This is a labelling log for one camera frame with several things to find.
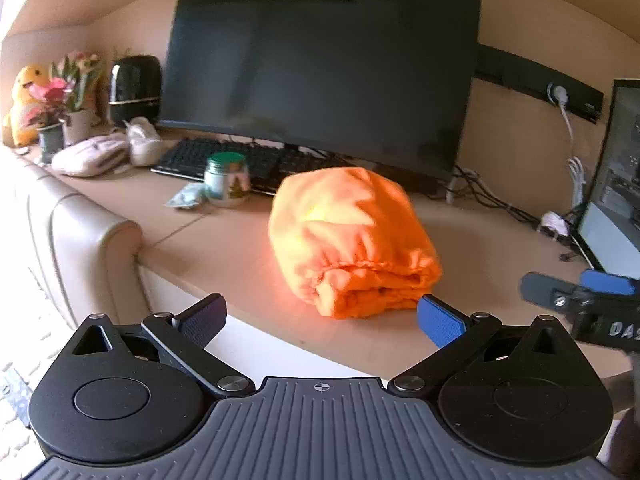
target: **plush toy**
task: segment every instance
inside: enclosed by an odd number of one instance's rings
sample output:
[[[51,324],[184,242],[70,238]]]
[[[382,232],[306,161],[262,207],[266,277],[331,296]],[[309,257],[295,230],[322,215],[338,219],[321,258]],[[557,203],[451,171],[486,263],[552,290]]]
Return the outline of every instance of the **plush toy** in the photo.
[[[3,125],[5,128],[11,128],[11,134],[16,146],[26,146],[38,138],[38,131],[35,126],[22,126],[22,124],[27,112],[40,105],[40,102],[29,93],[29,86],[32,84],[46,86],[48,83],[48,71],[38,65],[27,65],[20,70],[20,73],[15,78],[14,89],[11,93],[14,105],[4,117]]]

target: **wooden desk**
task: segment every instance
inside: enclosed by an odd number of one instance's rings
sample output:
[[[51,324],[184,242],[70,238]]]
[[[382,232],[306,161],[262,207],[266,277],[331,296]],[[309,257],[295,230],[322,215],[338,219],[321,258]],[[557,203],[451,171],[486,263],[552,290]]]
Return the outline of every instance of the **wooden desk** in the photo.
[[[179,212],[164,202],[185,181],[130,170],[93,179],[61,177],[92,200],[138,222],[145,234],[140,263],[196,297],[220,292],[229,314],[293,345],[388,379],[436,350],[417,326],[415,311],[334,320],[298,300],[280,273],[267,234],[271,198],[252,194],[237,209],[205,205]],[[505,211],[413,198],[442,260],[434,293],[466,314],[484,310],[505,324],[529,324],[543,309],[523,302],[521,277],[530,270],[576,280],[582,261],[564,263],[564,249]],[[601,376],[627,370],[618,351],[583,345]]]

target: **flower pot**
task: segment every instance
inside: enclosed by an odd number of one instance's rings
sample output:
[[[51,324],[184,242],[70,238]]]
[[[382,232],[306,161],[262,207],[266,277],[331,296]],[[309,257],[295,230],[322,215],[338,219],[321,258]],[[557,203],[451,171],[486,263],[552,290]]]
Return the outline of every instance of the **flower pot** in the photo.
[[[50,164],[53,156],[65,148],[62,123],[38,128],[38,140],[40,142],[40,163]]]
[[[81,140],[89,138],[93,116],[93,112],[88,108],[69,114],[69,120],[64,125],[66,146],[77,144]]]

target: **computer monitor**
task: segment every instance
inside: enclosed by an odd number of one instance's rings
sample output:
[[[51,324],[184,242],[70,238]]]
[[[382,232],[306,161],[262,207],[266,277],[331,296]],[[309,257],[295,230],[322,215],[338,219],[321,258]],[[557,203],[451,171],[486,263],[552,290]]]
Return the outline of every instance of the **computer monitor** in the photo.
[[[178,0],[161,126],[449,178],[480,0]]]
[[[614,81],[600,161],[577,241],[591,265],[640,278],[640,80]]]

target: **crosshair marking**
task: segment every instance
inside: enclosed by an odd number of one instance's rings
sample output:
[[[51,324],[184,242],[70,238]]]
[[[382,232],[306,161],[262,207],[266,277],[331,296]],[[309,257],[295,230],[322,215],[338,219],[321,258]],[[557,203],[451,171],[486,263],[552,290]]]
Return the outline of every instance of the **crosshair marking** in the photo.
[[[318,384],[314,384],[312,388],[317,392],[324,394],[325,391],[327,391],[329,388],[333,388],[333,386],[329,386],[327,383],[318,383]]]

